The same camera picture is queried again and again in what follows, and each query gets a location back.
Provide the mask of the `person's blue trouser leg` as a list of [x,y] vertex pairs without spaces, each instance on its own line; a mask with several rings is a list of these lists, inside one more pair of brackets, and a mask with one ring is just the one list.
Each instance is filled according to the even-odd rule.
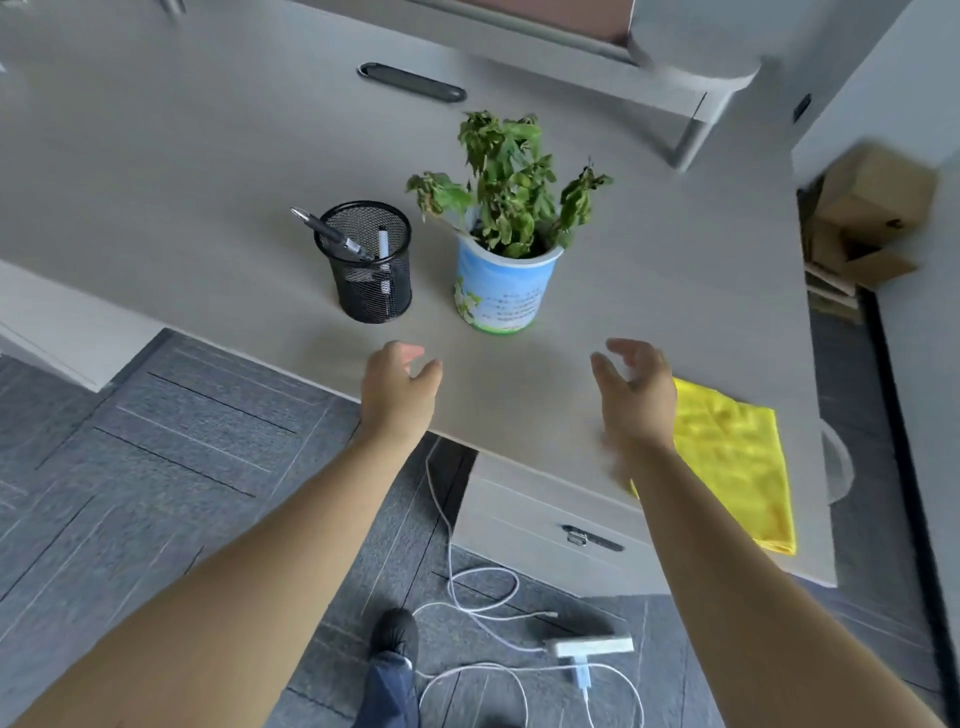
[[416,675],[411,661],[392,651],[373,655],[351,728],[421,728]]

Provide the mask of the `flat cardboard pieces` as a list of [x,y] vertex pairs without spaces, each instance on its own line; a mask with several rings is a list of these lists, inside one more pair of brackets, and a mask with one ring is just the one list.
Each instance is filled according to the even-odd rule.
[[854,324],[863,323],[858,287],[855,284],[811,262],[803,264],[803,271],[811,310]]

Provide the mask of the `person's right forearm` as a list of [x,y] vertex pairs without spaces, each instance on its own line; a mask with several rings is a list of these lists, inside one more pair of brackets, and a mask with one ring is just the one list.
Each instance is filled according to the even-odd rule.
[[946,728],[672,449],[612,436],[726,728]]

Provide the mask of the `person's left forearm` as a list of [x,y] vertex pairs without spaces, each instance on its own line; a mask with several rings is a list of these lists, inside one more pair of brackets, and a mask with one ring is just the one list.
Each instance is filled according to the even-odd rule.
[[424,434],[361,426],[105,634],[9,728],[263,728]]

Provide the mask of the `yellow cloth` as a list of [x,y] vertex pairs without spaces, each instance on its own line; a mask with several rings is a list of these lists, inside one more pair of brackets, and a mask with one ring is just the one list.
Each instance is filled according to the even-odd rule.
[[773,409],[679,378],[674,445],[755,543],[795,556],[786,456]]

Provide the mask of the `person's black shoe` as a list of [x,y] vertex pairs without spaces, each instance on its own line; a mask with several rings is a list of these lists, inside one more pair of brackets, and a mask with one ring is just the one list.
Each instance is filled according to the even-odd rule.
[[379,617],[372,630],[368,656],[371,660],[389,658],[399,660],[410,670],[417,667],[420,629],[414,613],[404,608],[392,608]]

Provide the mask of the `person's left hand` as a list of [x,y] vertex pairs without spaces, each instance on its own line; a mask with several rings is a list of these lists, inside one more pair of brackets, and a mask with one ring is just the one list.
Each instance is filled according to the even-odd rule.
[[367,359],[361,386],[361,439],[389,444],[407,455],[420,443],[434,416],[437,397],[417,396],[410,383],[418,374],[411,372],[411,366],[424,355],[423,346],[390,341]]

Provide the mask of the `person's right hand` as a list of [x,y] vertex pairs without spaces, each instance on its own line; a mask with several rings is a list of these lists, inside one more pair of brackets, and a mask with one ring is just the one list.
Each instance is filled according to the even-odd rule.
[[606,353],[625,380],[625,392],[601,397],[606,439],[618,454],[637,447],[674,449],[677,389],[663,352],[648,342],[611,337]]

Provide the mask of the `white round container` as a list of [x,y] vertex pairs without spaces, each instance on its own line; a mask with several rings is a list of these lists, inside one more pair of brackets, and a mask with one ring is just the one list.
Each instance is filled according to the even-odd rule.
[[823,461],[828,500],[831,505],[844,500],[856,481],[856,467],[848,446],[838,432],[821,419]]

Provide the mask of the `black pen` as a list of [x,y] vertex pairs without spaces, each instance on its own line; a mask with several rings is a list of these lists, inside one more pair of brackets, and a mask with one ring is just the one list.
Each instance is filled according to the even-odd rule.
[[331,252],[334,257],[364,262],[375,260],[373,255],[365,248],[321,218],[297,207],[290,207],[290,211],[305,224],[306,227],[319,236],[321,240],[320,247]]

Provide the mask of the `large cardboard box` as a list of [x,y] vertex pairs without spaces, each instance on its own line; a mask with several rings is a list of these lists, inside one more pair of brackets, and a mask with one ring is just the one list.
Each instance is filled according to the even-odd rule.
[[814,218],[855,242],[882,247],[927,223],[938,186],[936,169],[861,142],[823,173]]

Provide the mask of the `grey desk shelf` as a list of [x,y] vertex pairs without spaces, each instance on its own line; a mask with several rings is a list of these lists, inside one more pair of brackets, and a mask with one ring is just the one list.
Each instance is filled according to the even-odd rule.
[[672,86],[636,67],[625,47],[463,0],[292,0],[428,43],[665,111],[687,120],[670,162],[686,171],[739,92]]

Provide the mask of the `black mesh pen holder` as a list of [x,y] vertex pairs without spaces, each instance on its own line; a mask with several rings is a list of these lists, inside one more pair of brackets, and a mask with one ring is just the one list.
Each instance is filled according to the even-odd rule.
[[[321,247],[322,240],[314,232],[314,242],[326,257],[339,305],[351,319],[364,324],[385,324],[401,316],[412,303],[409,247],[412,226],[406,215],[385,202],[352,200],[337,204],[320,215],[322,221],[346,234],[375,258],[364,262],[336,257]],[[379,258],[378,230],[389,231],[390,256]],[[380,263],[390,264],[391,293],[385,296],[380,288]]]

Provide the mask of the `grey drawer cabinet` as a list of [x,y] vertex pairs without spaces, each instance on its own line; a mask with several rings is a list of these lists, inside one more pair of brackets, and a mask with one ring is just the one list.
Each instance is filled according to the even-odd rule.
[[[623,545],[571,544],[562,525]],[[640,501],[601,481],[598,491],[479,452],[455,519],[457,548],[578,598],[670,594]]]

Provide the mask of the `open cardboard box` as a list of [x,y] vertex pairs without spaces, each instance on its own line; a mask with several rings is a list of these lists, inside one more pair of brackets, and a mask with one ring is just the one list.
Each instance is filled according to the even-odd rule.
[[891,249],[858,242],[838,226],[816,219],[801,225],[800,239],[804,262],[847,286],[874,290],[919,270]]

